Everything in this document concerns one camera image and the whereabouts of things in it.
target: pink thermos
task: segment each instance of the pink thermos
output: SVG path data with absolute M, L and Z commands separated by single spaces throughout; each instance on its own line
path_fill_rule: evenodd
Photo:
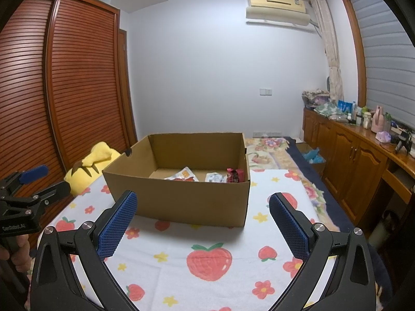
M 378 133 L 383 131 L 383 122 L 385 121 L 383 117 L 383 107 L 379 105 L 376 107 L 376 112 L 372 119 L 372 132 Z

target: white sheet with strawberry print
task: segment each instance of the white sheet with strawberry print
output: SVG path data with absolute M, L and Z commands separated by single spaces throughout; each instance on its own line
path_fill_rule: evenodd
M 244 228 L 135 216 L 105 264 L 140 311 L 266 311 L 301 266 L 269 213 L 267 200 L 275 192 L 288 193 L 286 197 L 296 209 L 312 222 L 318 221 L 295 173 L 283 169 L 251 171 Z M 58 230 L 78 228 L 84 221 L 95 221 L 113 204 L 101 176 L 51 224 Z M 72 261 L 86 295 L 100 305 L 79 258 L 73 256 Z M 333 265 L 331 258 L 309 303 L 320 298 Z

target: bed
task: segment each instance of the bed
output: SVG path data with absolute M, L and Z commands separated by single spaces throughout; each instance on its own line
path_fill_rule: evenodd
M 330 230 L 352 228 L 294 140 L 247 139 L 246 145 L 251 190 L 244 228 L 186 225 L 135 216 L 115 254 L 105 260 L 141 311 L 268 310 L 301 266 L 269 214 L 267 200 L 275 192 L 285 193 L 312 223 L 322 222 Z M 84 221 L 96 220 L 113 202 L 101 176 L 51 225 L 58 230 L 78 228 Z M 205 254 L 204 263 L 198 260 L 200 252 Z M 385 302 L 391 291 L 389 277 L 377 253 L 373 249 L 371 253 L 376 281 L 382 287 L 378 295 Z M 86 295 L 99 305 L 79 259 L 71 258 Z M 321 296 L 334 261 L 327 261 L 308 305 Z

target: yellow plush toy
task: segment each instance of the yellow plush toy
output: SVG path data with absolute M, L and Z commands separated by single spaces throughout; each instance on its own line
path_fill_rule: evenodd
M 102 170 L 117 159 L 120 154 L 101 141 L 91 149 L 83 160 L 77 161 L 66 173 L 64 180 L 71 185 L 71 194 L 82 194 L 91 183 L 102 175 Z

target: air conditioner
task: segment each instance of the air conditioner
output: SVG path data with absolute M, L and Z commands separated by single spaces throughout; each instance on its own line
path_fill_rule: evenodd
M 303 0 L 248 0 L 246 18 L 307 26 L 310 15 Z

